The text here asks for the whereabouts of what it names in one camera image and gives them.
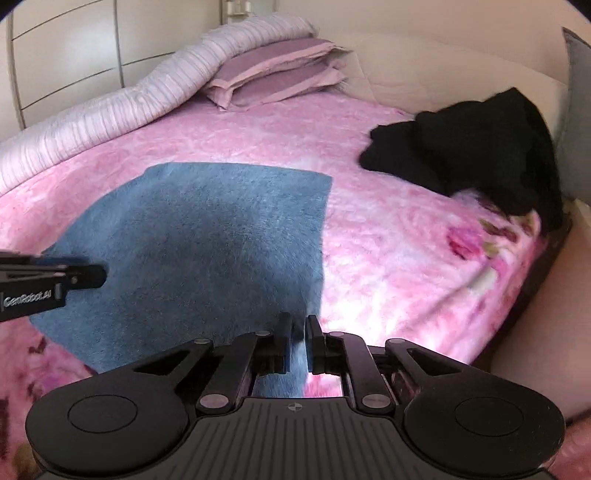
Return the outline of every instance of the pink pillowcase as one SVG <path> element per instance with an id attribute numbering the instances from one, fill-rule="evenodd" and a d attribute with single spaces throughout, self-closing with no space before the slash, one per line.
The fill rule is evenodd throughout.
<path id="1" fill-rule="evenodd" d="M 336 85 L 346 76 L 335 66 L 335 62 L 329 65 L 321 62 L 251 80 L 234 90 L 230 103 L 224 108 L 229 111 L 246 111 L 257 105 L 279 102 Z"/>
<path id="2" fill-rule="evenodd" d="M 299 38 L 297 40 L 285 40 L 270 45 L 255 48 L 242 55 L 238 55 L 228 60 L 216 73 L 216 76 L 205 86 L 203 91 L 214 103 L 221 108 L 228 109 L 232 106 L 238 106 L 233 100 L 236 91 L 247 83 L 265 78 L 281 72 L 291 72 L 294 69 L 301 67 L 314 66 L 319 64 L 327 55 L 333 50 L 343 50 L 337 47 L 334 43 L 322 40 L 320 38 Z M 324 72 L 323 80 L 317 79 L 321 82 L 330 81 L 329 78 L 336 78 L 337 75 L 334 68 L 323 65 Z M 320 70 L 305 70 L 308 75 L 317 77 Z M 304 80 L 303 74 L 297 74 L 294 81 L 301 83 Z M 287 76 L 273 77 L 293 88 L 295 84 L 287 80 Z M 260 105 L 261 88 L 268 87 L 269 82 L 256 84 L 256 88 L 248 89 L 248 95 L 252 95 L 254 90 L 258 93 L 256 96 L 257 104 Z M 277 94 L 277 90 L 273 89 L 273 94 Z M 242 94 L 240 100 L 241 108 L 244 108 L 246 93 Z"/>

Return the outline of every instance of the pink bedspread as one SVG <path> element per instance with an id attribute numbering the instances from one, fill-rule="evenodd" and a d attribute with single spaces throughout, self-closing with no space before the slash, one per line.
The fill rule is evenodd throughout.
<path id="1" fill-rule="evenodd" d="M 408 118 L 337 93 L 245 113 L 191 100 L 0 197 L 0 248 L 41 252 L 94 201 L 158 163 L 314 170 L 333 177 L 323 234 L 324 330 L 359 334 L 371 345 L 403 336 L 470 362 L 517 296 L 535 256 L 538 218 L 507 219 L 472 195 L 449 199 L 363 171 L 356 158 L 369 130 Z M 0 325 L 0 365 L 0 479 L 9 479 L 31 403 L 92 372 L 27 319 Z M 314 377 L 306 394 L 338 395 L 340 388 L 334 378 Z"/>

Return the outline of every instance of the screw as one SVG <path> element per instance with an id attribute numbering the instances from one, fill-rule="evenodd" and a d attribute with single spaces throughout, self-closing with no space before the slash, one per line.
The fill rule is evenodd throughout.
<path id="1" fill-rule="evenodd" d="M 386 395 L 382 395 L 379 393 L 372 393 L 371 395 L 366 395 L 361 399 L 361 403 L 365 405 L 367 408 L 386 408 L 390 405 L 390 399 Z"/>
<path id="2" fill-rule="evenodd" d="M 211 409 L 224 408 L 228 402 L 230 402 L 228 397 L 225 395 L 220 395 L 219 393 L 205 395 L 201 400 L 199 400 L 199 403 L 202 407 Z"/>

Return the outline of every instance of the black garment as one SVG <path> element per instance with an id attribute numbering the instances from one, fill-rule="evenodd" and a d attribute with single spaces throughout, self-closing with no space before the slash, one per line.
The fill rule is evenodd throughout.
<path id="1" fill-rule="evenodd" d="M 591 20 L 591 2 L 589 0 L 569 0 L 570 3 L 585 17 Z"/>
<path id="2" fill-rule="evenodd" d="M 562 225 L 552 139 L 539 110 L 512 88 L 484 102 L 460 102 L 411 122 L 374 128 L 359 157 L 366 170 L 391 173 L 451 196 L 476 189 L 507 215 L 535 209 L 543 231 Z"/>

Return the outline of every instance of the upholstered headboard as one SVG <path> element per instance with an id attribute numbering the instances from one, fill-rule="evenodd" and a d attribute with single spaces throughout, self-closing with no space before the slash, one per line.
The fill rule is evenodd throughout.
<path id="1" fill-rule="evenodd" d="M 569 78 L 562 27 L 591 40 L 567 0 L 278 0 L 354 50 L 345 92 L 411 113 L 516 86 L 556 133 Z"/>

